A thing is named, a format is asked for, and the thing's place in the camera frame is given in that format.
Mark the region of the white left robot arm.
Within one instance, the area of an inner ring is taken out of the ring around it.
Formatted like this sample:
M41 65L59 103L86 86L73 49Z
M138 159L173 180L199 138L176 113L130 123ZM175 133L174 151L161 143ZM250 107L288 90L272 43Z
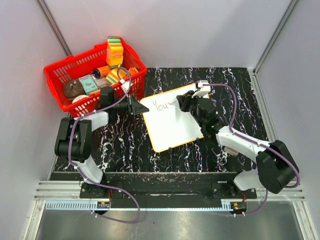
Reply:
M84 182L91 185L91 192L98 198L107 195L106 177L97 166L92 153L92 132L107 126L118 112L139 115L149 112L132 94L115 97L115 90L103 87L96 109L78 118L64 117L59 125L54 146L56 156L64 158L82 175Z

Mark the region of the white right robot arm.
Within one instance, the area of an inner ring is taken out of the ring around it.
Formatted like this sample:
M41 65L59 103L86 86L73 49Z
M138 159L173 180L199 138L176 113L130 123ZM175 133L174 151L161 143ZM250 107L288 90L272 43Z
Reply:
M278 194L290 187L290 182L298 178L299 169L282 141L267 142L240 133L219 119L210 99L194 96L194 93L189 90L177 95L179 109L190 113L206 139L238 152L256 164L254 170L239 173L228 184L227 192L231 197L239 198L246 190L256 188Z

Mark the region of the yellow framed whiteboard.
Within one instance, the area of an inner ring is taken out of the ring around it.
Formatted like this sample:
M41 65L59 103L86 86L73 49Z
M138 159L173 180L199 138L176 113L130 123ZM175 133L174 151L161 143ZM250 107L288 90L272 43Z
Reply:
M176 100L178 95L183 95L190 90L196 90L194 83L140 100L142 105L149 108L149 112L142 115L152 148L156 153L204 137L201 128L189 112L182 112L178 102L169 105L169 102Z

